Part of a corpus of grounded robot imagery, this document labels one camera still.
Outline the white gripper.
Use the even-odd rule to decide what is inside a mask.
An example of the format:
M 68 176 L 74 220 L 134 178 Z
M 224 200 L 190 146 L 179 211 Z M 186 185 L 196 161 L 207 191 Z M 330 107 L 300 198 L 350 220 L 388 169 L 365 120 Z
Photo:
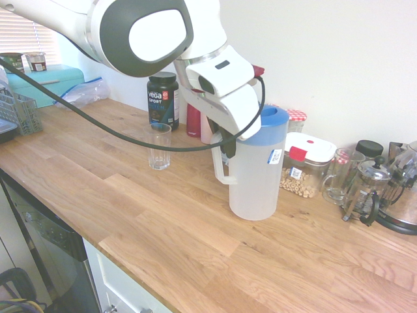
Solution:
M 208 117 L 213 134 L 220 132 L 221 151 L 227 158 L 236 154 L 236 139 L 247 140 L 261 128 L 258 98 L 250 85 L 255 72 L 252 64 L 230 45 L 194 59 L 180 60 L 180 93 L 185 101 Z

